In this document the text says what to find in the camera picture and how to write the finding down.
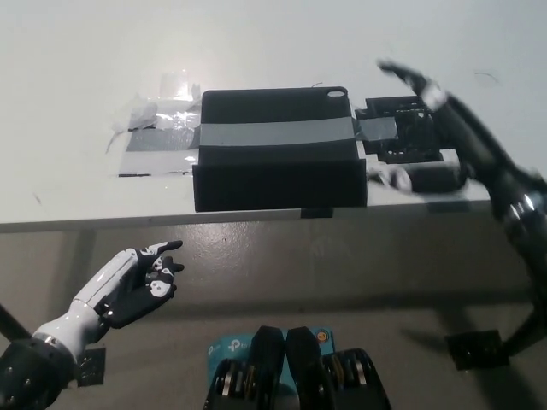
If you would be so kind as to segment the white and black left hand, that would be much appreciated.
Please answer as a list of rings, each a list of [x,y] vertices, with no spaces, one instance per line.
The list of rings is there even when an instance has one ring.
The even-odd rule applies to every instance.
[[[77,293],[74,300],[91,308],[106,326],[120,329],[155,311],[174,297],[174,276],[184,266],[168,251],[181,240],[125,249],[106,263]]]

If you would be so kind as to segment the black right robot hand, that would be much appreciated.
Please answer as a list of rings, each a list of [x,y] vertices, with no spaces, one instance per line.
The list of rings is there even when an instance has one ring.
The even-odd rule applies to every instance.
[[[465,103],[412,68],[387,60],[378,61],[377,66],[383,73],[399,78],[420,98],[433,123],[454,145],[472,179],[488,191],[498,219],[546,215],[544,180],[519,168]]]

